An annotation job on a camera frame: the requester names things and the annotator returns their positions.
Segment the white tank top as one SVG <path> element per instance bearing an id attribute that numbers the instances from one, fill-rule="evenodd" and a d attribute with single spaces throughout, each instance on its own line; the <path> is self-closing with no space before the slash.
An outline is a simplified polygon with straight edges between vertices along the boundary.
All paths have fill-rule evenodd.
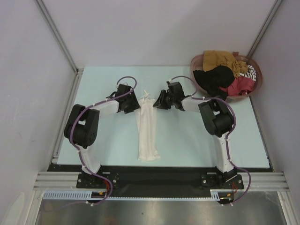
<path id="1" fill-rule="evenodd" d="M 160 158 L 156 148 L 157 108 L 153 106 L 155 102 L 150 93 L 144 90 L 144 95 L 138 99 L 140 108 L 135 110 L 140 161 L 154 161 Z"/>

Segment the black tank top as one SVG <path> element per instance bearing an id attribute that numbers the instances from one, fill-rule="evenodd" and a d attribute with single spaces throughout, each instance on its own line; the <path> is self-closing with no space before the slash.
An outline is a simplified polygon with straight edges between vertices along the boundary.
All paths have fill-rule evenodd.
<path id="1" fill-rule="evenodd" d="M 218 66 L 210 71 L 195 70 L 193 75 L 196 83 L 211 97 L 219 97 L 226 100 L 228 94 L 219 89 L 227 88 L 235 80 L 232 70 L 226 66 Z"/>

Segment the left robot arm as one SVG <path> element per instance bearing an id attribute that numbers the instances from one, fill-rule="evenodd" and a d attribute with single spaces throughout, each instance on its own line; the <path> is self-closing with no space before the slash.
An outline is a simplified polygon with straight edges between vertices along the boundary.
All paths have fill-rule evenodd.
<path id="1" fill-rule="evenodd" d="M 132 113 L 139 108 L 134 88 L 126 84 L 118 84 L 117 90 L 105 100 L 89 106 L 73 106 L 65 125 L 64 137 L 76 149 L 85 173 L 95 175 L 101 167 L 92 149 L 97 138 L 99 121 L 112 114 Z"/>

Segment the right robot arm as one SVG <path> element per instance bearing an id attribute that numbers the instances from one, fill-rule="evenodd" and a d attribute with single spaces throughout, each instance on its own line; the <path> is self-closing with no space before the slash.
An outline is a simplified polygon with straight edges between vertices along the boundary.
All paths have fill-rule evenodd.
<path id="1" fill-rule="evenodd" d="M 235 129 L 236 117 L 232 108 L 220 98 L 185 95 L 179 82 L 167 82 L 168 89 L 161 90 L 155 108 L 169 110 L 172 106 L 183 112 L 196 112 L 202 117 L 206 131 L 215 137 L 216 168 L 223 182 L 233 179 L 237 172 L 230 156 L 230 134 Z"/>

